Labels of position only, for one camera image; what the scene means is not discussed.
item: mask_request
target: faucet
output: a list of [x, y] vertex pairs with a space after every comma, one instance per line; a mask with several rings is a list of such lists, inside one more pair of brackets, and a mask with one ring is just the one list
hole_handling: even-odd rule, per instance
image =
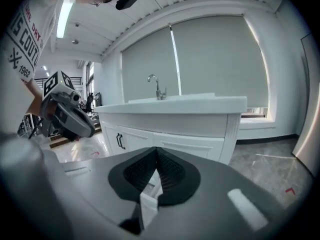
[[156, 99], [158, 101], [165, 100], [167, 98], [167, 88], [165, 88], [165, 92], [161, 93], [160, 88], [159, 88], [159, 80], [158, 77], [156, 77], [154, 74], [149, 75], [148, 77], [148, 82], [150, 83], [151, 78], [154, 78], [156, 81]]

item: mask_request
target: red floor marking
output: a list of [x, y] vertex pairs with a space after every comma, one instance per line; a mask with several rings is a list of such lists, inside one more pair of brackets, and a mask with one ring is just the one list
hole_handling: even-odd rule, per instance
[[292, 192], [294, 195], [296, 195], [296, 192], [294, 191], [294, 189], [291, 187], [291, 188], [288, 188], [285, 192], [288, 193], [288, 192]]

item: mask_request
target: ceiling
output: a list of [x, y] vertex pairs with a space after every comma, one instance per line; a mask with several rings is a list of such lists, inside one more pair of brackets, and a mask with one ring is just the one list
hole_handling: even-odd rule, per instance
[[[62, 3], [57, 7], [56, 26], [52, 32], [51, 53], [71, 54], [78, 60], [102, 58], [108, 47], [125, 31], [154, 12], [186, 0], [138, 0], [131, 8], [119, 11], [116, 3], [91, 4], [76, 3], [72, 6], [64, 38], [56, 38], [57, 23]], [[282, 0], [255, 0], [276, 10]], [[77, 39], [79, 44], [72, 44]]]

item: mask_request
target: window sill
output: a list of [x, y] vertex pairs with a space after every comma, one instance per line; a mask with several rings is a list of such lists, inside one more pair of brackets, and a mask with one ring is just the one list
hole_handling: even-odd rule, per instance
[[240, 130], [276, 128], [276, 122], [267, 118], [241, 118]]

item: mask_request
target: ceiling light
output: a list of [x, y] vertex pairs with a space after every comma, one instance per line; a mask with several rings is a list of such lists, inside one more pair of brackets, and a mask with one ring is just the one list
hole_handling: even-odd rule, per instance
[[71, 2], [70, 0], [64, 0], [62, 4], [59, 21], [58, 21], [58, 27], [56, 31], [57, 38], [64, 38], [66, 25], [67, 25], [67, 21], [68, 21], [68, 17], [69, 17], [72, 5], [73, 5], [73, 2]]

